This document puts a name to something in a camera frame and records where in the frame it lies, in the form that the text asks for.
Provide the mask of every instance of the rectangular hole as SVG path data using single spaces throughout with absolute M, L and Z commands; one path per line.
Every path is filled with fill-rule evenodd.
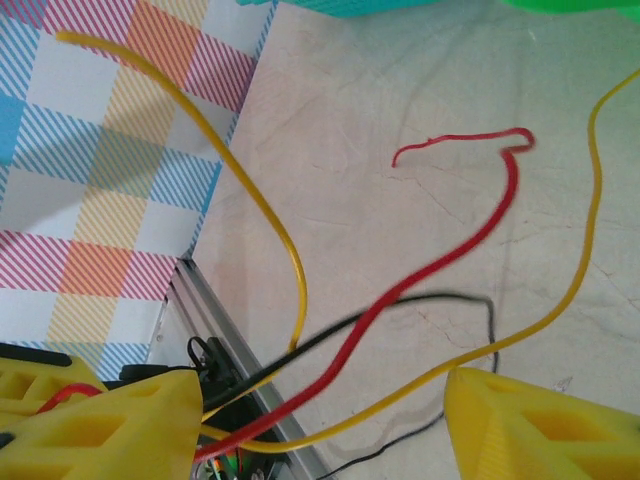
M 41 443 L 43 447 L 100 447 L 125 422 L 120 415 L 77 416 L 55 428 Z
M 9 465 L 2 478 L 6 480 L 62 480 L 70 471 L 71 467 L 64 465 Z
M 612 440 L 590 419 L 565 410 L 524 412 L 525 418 L 549 440 L 560 442 L 602 442 Z
M 36 377 L 14 372 L 13 374 L 7 375 L 3 380 L 3 385 L 0 389 L 0 398 L 22 400 L 31 384 L 36 380 Z
M 579 457 L 572 459 L 593 480 L 640 478 L 640 458 L 630 456 Z

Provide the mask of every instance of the teal object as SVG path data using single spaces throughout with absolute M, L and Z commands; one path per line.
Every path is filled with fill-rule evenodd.
M 259 5 L 268 0 L 236 0 L 240 5 Z M 332 17 L 357 17 L 371 13 L 417 7 L 437 0 L 284 0 L 286 3 L 325 13 Z

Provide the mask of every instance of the white floor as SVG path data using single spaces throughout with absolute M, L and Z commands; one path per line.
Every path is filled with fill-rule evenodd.
M 489 241 L 420 288 L 491 295 L 498 336 L 544 315 L 581 249 L 591 191 L 586 123 L 598 98 L 640 67 L 640 25 L 615 12 L 538 16 L 497 1 L 452 0 L 339 20 L 281 4 L 233 150 L 289 229 L 309 279 L 310 334 L 466 238 L 500 197 L 509 140 L 393 152 L 445 133 L 531 129 L 515 207 Z M 604 199 L 589 273 L 549 329 L 504 352 L 501 372 L 640 414 L 640 83 L 603 112 Z M 292 267 L 249 197 L 223 170 L 195 259 L 258 358 L 289 341 Z M 479 308 L 439 304 L 383 315 L 339 379 L 296 414 L 312 433 L 429 367 L 482 345 Z M 286 370 L 289 397 L 339 341 Z M 332 466 L 426 422 L 443 378 L 319 445 Z M 341 478 L 458 478 L 444 424 Z

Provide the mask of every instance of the green object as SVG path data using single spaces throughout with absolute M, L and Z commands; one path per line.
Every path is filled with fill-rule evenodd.
M 268 0 L 236 0 L 240 5 L 259 5 Z M 437 0 L 283 0 L 292 5 L 325 13 L 332 17 L 356 17 L 398 8 L 427 5 Z
M 640 22 L 640 7 L 621 8 L 620 12 L 636 22 Z
M 617 8 L 640 22 L 640 0 L 505 0 L 514 7 L 547 13 L 570 13 Z

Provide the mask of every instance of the metal rail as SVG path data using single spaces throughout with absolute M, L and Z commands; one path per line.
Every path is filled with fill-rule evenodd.
M 193 261 L 178 262 L 167 299 L 177 307 L 190 334 L 204 338 L 220 338 L 243 377 L 246 378 L 260 370 L 258 360 Z M 273 384 L 258 389 L 254 395 L 258 405 L 265 412 L 283 403 Z M 280 441 L 291 441 L 305 435 L 292 416 L 280 421 L 273 430 Z M 291 474 L 298 480 L 315 480 L 328 472 L 313 447 L 296 450 L 289 453 L 288 457 Z

